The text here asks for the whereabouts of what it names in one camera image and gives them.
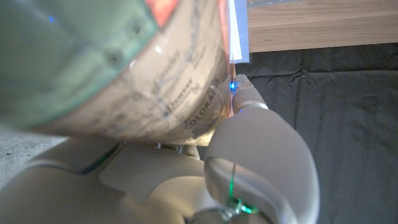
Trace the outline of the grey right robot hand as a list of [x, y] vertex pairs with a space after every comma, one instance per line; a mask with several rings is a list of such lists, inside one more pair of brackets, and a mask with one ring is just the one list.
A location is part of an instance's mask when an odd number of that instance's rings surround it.
[[69, 139], [1, 189], [2, 223], [316, 223], [311, 152], [244, 75], [204, 160], [192, 146]]

